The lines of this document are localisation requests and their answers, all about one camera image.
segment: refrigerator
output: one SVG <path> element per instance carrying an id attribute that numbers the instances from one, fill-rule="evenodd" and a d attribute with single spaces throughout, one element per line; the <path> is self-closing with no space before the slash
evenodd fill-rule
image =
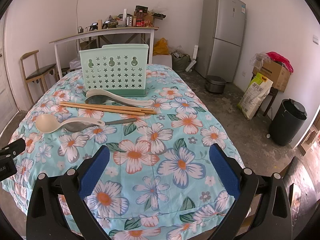
<path id="1" fill-rule="evenodd" d="M 245 3 L 203 0 L 196 71 L 232 82 L 244 34 Z"/>

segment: plastic bottle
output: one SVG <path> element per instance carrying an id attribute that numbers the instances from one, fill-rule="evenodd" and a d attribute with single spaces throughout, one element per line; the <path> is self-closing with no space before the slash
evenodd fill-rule
<path id="1" fill-rule="evenodd" d="M 142 10 L 139 10 L 139 12 L 137 13 L 137 19 L 136 19 L 136 26 L 137 27 L 143 27 L 144 26 L 144 14 L 142 12 Z"/>

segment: spoon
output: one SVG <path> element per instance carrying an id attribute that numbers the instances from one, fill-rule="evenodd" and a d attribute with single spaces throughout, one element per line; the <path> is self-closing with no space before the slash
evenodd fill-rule
<path id="1" fill-rule="evenodd" d="M 124 103 L 124 102 L 122 102 L 122 101 L 113 99 L 113 98 L 108 97 L 108 96 L 105 96 L 105 95 L 95 95 L 95 96 L 88 97 L 88 98 L 85 100 L 85 103 L 86 103 L 86 104 L 92 104 L 92 105 L 103 105 L 103 104 L 104 104 L 105 102 L 107 102 L 108 100 L 114 101 L 114 102 L 119 103 L 119 104 L 122 104 L 122 105 L 124 105 L 124 106 L 137 107 L 137 106 L 130 105 L 130 104 Z"/>
<path id="2" fill-rule="evenodd" d="M 104 122 L 99 119 L 88 118 L 88 117 L 73 117 L 68 120 L 59 123 L 57 118 L 51 114 L 41 114 L 36 119 L 36 127 L 40 132 L 52 133 L 58 130 L 60 127 L 70 122 L 88 122 L 95 125 L 103 126 Z"/>
<path id="3" fill-rule="evenodd" d="M 96 96 L 96 95 L 103 95 L 103 96 L 107 96 L 112 98 L 112 100 L 118 100 L 121 102 L 121 104 L 126 103 L 126 104 L 132 104 L 132 105 L 137 105 L 137 106 L 150 106 L 151 103 L 150 101 L 146 101 L 146 100 L 133 100 L 133 99 L 129 99 L 129 98 L 124 98 L 118 95 L 115 95 L 109 91 L 106 90 L 102 90 L 102 89 L 90 89 L 86 96 L 87 98 L 92 97 L 92 96 Z"/>
<path id="4" fill-rule="evenodd" d="M 130 119 L 122 119 L 117 121 L 111 121 L 111 122 L 105 122 L 104 124 L 121 124 L 121 123 L 129 123 L 129 122 L 135 122 L 136 118 L 130 118 Z M 84 124 L 83 122 L 73 122 L 73 123 L 67 123 L 63 126 L 67 131 L 69 132 L 80 132 L 88 127 L 96 126 L 96 124 Z"/>

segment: green plastic basket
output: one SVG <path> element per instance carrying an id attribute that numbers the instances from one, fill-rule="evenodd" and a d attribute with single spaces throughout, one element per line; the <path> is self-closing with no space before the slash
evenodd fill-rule
<path id="1" fill-rule="evenodd" d="M 149 46 L 110 44 L 80 51 L 86 90 L 103 89 L 124 97 L 146 95 Z"/>

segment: orange plastic bag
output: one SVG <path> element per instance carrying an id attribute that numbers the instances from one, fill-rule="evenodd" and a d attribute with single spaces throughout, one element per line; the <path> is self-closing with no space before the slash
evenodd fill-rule
<path id="1" fill-rule="evenodd" d="M 169 55 L 168 43 L 165 38 L 161 38 L 153 46 L 153 56 L 154 55 Z"/>

